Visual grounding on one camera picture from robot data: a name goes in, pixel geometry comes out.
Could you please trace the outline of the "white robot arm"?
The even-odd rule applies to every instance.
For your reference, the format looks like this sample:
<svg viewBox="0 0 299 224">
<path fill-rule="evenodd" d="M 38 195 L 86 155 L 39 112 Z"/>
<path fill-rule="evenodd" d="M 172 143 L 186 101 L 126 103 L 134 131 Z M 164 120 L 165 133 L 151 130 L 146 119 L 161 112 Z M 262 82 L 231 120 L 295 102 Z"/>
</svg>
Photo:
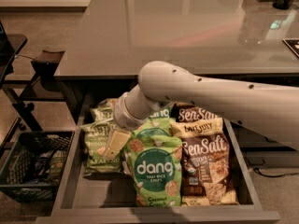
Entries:
<svg viewBox="0 0 299 224">
<path fill-rule="evenodd" d="M 113 119 L 118 128 L 109 134 L 104 157 L 114 158 L 130 131 L 175 102 L 202 107 L 284 146 L 298 148 L 298 88 L 199 77 L 171 63 L 154 61 L 142 67 L 138 84 L 115 103 Z"/>
</svg>

